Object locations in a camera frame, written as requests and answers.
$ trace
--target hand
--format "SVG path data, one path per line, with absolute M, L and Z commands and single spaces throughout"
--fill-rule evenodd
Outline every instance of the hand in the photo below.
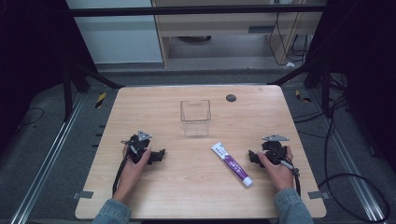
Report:
M 287 157 L 290 161 L 293 159 L 293 155 L 291 154 L 290 147 L 287 149 Z M 257 153 L 260 161 L 265 166 L 265 170 L 267 171 L 270 179 L 276 188 L 277 192 L 280 192 L 282 189 L 293 188 L 293 175 L 291 170 L 283 164 L 273 165 L 268 158 L 265 156 L 264 152 L 259 151 Z
M 122 153 L 125 155 L 127 146 L 125 145 Z M 142 158 L 138 163 L 134 163 L 131 159 L 125 162 L 125 166 L 120 175 L 120 182 L 116 192 L 113 195 L 113 199 L 120 201 L 128 205 L 131 193 L 142 175 L 143 169 L 149 160 L 149 155 L 151 153 L 151 148 L 147 148 L 145 153 L 143 153 Z

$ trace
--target white tube cap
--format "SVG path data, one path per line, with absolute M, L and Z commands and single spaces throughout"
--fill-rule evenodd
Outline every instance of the white tube cap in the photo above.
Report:
M 249 176 L 246 177 L 242 182 L 245 184 L 247 188 L 253 185 L 253 180 L 251 180 Z

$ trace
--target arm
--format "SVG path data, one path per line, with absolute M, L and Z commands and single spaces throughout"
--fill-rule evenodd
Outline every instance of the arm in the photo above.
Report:
M 298 220 L 298 223 L 314 223 L 308 209 L 293 188 L 291 170 L 282 164 L 273 165 L 262 152 L 258 152 L 258 156 L 277 191 L 275 206 L 280 213 L 279 222 L 295 223 Z M 287 157 L 293 159 L 290 147 Z
M 120 175 L 119 186 L 113 197 L 105 202 L 93 223 L 128 223 L 132 214 L 129 208 L 129 201 L 134 186 L 142 175 L 143 169 L 149 160 L 151 149 L 149 148 L 143 154 L 138 163 L 127 160 Z

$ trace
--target person's left hand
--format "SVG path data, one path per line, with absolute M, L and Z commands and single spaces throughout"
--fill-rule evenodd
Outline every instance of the person's left hand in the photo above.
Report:
M 125 145 L 122 153 L 125 155 L 127 146 Z M 138 163 L 134 163 L 132 160 L 128 159 L 125 162 L 125 166 L 120 175 L 120 182 L 116 192 L 113 195 L 113 199 L 120 201 L 124 204 L 128 204 L 131 193 L 142 175 L 143 169 L 149 160 L 149 155 L 151 153 L 151 148 L 147 148 L 145 153 L 143 153 L 142 158 Z

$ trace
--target gray tape on table corner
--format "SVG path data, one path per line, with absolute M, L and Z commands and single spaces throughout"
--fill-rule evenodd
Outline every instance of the gray tape on table corner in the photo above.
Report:
M 330 199 L 330 194 L 328 192 L 321 192 L 321 191 L 312 191 L 308 192 L 309 199 Z
M 72 199 L 80 199 L 80 198 L 91 199 L 92 195 L 93 195 L 92 191 L 75 192 L 72 196 Z

